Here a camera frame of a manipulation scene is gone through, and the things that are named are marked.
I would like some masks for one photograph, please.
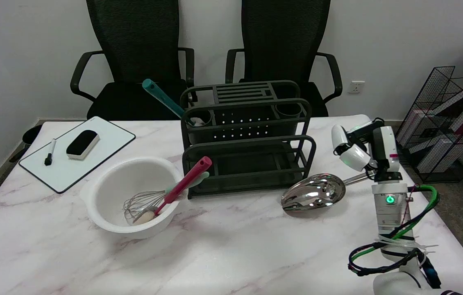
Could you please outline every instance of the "whiteboard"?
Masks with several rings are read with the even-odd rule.
[[[70,159],[66,154],[68,145],[82,131],[88,129],[99,135],[99,141],[85,159]],[[61,194],[134,139],[133,133],[95,116],[56,138],[53,162],[50,166],[44,165],[44,159],[50,152],[49,142],[20,160],[19,165]]]

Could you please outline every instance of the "teal handle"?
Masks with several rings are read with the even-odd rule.
[[[182,118],[184,114],[183,108],[176,104],[162,89],[155,84],[151,79],[146,79],[142,82],[142,88],[144,88],[151,96],[155,97],[158,101],[162,102],[163,105],[168,107],[174,114],[176,114],[179,119]],[[195,124],[192,120],[187,120],[187,122],[194,126]]]
[[[199,183],[201,183],[204,179],[207,179],[208,176],[209,176],[209,172],[207,172],[207,171],[202,172],[202,174],[200,174],[199,177],[197,177],[192,183],[190,183],[188,188],[199,185]],[[164,192],[166,192],[166,194],[169,193],[175,187],[175,185],[177,185],[177,183],[175,183],[174,185],[168,187]]]

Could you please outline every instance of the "white wall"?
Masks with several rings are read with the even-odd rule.
[[[240,0],[180,6],[179,45],[195,49],[196,84],[224,82],[227,50],[243,46]],[[98,49],[85,0],[0,0],[0,164],[37,118],[85,116],[91,103],[69,80],[80,55]],[[328,103],[332,116],[402,119],[432,67],[456,65],[463,75],[463,0],[332,0],[320,51],[335,54],[345,88],[366,81],[360,95]],[[333,90],[327,69],[316,58],[311,80],[324,96]],[[97,95],[110,81],[94,56],[80,86]]]

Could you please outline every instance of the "chair armrest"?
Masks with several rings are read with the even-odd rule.
[[[69,84],[71,92],[73,92],[76,95],[85,97],[91,101],[95,101],[95,97],[87,94],[86,92],[80,91],[80,89],[78,88],[78,84],[80,83],[80,78],[82,78],[82,74],[84,73],[84,69],[86,68],[86,64],[88,63],[89,58],[91,58],[91,56],[93,56],[94,54],[103,53],[104,52],[102,52],[102,50],[99,50],[97,52],[86,52],[85,54],[82,54],[82,56],[78,60],[77,66],[75,67],[73,76],[71,77],[71,83]]]
[[[186,54],[186,84],[188,88],[193,87],[195,71],[195,51],[192,48],[179,47],[179,51]]]
[[[315,55],[326,57],[328,61],[328,65],[330,66],[331,77],[333,78],[333,84],[335,87],[335,91],[324,99],[325,103],[327,103],[330,100],[340,96],[343,93],[343,81],[340,77],[339,65],[337,64],[337,60],[335,59],[335,56],[331,54],[322,53],[322,52],[317,52]]]
[[[233,83],[235,56],[237,56],[237,52],[244,52],[244,48],[228,50],[228,56],[226,56],[226,83]]]

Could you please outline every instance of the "mesh chair back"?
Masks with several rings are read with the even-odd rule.
[[[181,78],[177,0],[86,0],[115,82]]]
[[[245,79],[307,82],[330,0],[243,0]]]

